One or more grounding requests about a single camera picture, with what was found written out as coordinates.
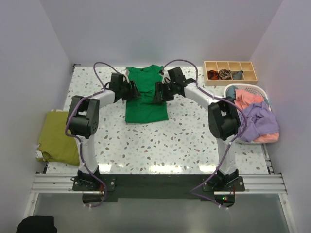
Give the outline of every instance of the gray wall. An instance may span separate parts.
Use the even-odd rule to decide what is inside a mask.
[[[282,0],[40,0],[83,65],[249,60]]]
[[[311,1],[284,0],[251,60],[280,124],[268,147],[301,233],[311,232]]]
[[[0,3],[0,232],[16,232],[35,172],[45,113],[60,108],[70,62],[38,0]]]

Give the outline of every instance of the lavender shirt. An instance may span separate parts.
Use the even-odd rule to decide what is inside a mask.
[[[247,128],[240,140],[251,142],[261,135],[277,133],[279,131],[276,116],[269,110],[266,102],[252,103],[247,108],[242,110],[247,118]],[[244,118],[238,111],[241,126],[239,133],[244,128]]]

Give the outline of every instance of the terrazzo table surface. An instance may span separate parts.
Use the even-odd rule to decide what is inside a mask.
[[[116,67],[125,72],[125,67]],[[192,67],[182,67],[186,78],[195,78]],[[103,82],[110,81],[112,70],[98,67]],[[205,86],[199,67],[199,84],[208,91],[223,95],[224,86]],[[87,96],[101,89],[92,67],[76,67],[66,98]],[[149,124],[126,124],[126,103],[119,100],[100,110],[95,134],[95,153],[101,173],[114,174],[210,174],[218,164],[216,139],[208,129],[207,111],[197,103],[176,96],[167,104],[168,121]],[[240,174],[268,174],[261,145],[235,148]],[[47,173],[75,174],[78,167],[50,162]]]

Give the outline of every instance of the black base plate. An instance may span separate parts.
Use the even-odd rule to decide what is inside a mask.
[[[209,175],[115,175],[101,174],[100,179],[107,185],[108,195],[106,202],[116,202],[118,198],[145,198],[145,199],[202,199],[192,195],[190,190],[205,181]],[[239,177],[228,184],[221,191],[245,191],[243,178]],[[73,184],[73,191],[99,191],[84,185]],[[195,192],[215,199],[214,191],[208,185]]]

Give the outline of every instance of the pink cloth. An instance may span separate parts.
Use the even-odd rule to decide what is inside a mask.
[[[260,142],[260,143],[272,143],[277,142],[279,137],[279,133],[271,133],[271,134],[265,134],[262,135],[254,140],[254,142]]]
[[[263,97],[260,95],[254,95],[249,93],[248,91],[236,89],[235,90],[236,100],[234,103],[240,107],[241,109],[247,108],[252,103],[261,103],[264,101]],[[279,137],[279,133],[271,133],[262,135],[254,140],[254,142],[260,143],[271,143],[277,142]]]
[[[234,103],[240,107],[241,109],[247,108],[252,103],[261,103],[264,101],[263,97],[260,95],[254,95],[249,93],[248,91],[237,89],[235,90],[235,98]]]

